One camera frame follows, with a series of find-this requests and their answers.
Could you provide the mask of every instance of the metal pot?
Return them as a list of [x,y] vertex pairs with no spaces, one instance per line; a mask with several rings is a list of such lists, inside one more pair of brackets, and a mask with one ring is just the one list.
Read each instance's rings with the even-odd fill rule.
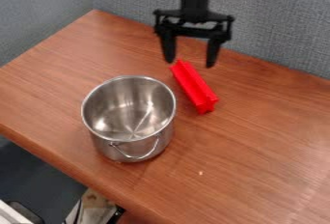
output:
[[127,75],[105,81],[81,107],[96,148],[123,162],[156,156],[170,142],[175,107],[174,93],[159,80]]

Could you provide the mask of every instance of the black object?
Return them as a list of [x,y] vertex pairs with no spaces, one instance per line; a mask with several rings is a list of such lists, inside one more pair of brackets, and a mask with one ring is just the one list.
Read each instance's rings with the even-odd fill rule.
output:
[[125,212],[125,210],[121,207],[116,206],[116,208],[117,208],[117,210],[113,213],[113,215],[112,215],[111,219],[108,220],[107,224],[116,224],[119,219],[120,219],[120,217],[121,217],[121,215]]
[[29,210],[23,204],[20,204],[19,202],[7,202],[8,206],[11,206],[11,208],[13,210],[16,210],[16,212],[19,212],[33,224],[45,224],[44,220],[40,218],[40,216],[32,212],[32,210]]
[[[155,32],[160,37],[164,59],[172,63],[175,58],[175,38],[187,36],[208,39],[206,52],[206,66],[214,66],[222,43],[232,37],[234,18],[216,14],[208,10],[208,0],[180,0],[180,10],[155,10]],[[212,28],[187,26],[215,22]]]

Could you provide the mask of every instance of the pot handle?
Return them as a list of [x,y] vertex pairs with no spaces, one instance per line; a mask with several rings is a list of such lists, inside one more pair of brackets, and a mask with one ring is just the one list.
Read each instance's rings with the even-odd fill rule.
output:
[[160,143],[160,135],[158,135],[158,139],[155,141],[155,144],[154,144],[154,147],[151,149],[151,151],[142,155],[142,156],[133,156],[133,155],[129,155],[127,154],[120,148],[119,148],[119,145],[115,145],[115,144],[108,144],[108,146],[111,146],[113,149],[116,149],[116,151],[125,157],[125,158],[132,158],[132,159],[143,159],[146,158],[147,156],[150,156],[150,154],[155,151],[155,149],[158,148],[159,146],[159,143]]

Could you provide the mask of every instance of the gray wall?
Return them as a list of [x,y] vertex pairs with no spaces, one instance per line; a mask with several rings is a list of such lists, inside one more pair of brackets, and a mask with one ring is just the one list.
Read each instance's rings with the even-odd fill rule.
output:
[[[93,0],[93,7],[154,24],[156,8],[179,0]],[[227,47],[330,78],[330,0],[211,0],[236,17]]]
[[92,0],[0,0],[0,66],[92,9]]

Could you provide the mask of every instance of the red block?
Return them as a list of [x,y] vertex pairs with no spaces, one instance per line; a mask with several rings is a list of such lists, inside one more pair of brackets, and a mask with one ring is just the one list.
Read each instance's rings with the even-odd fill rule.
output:
[[214,104],[219,101],[219,98],[204,83],[192,65],[178,60],[176,64],[170,67],[170,70],[199,113],[203,114],[212,111]]

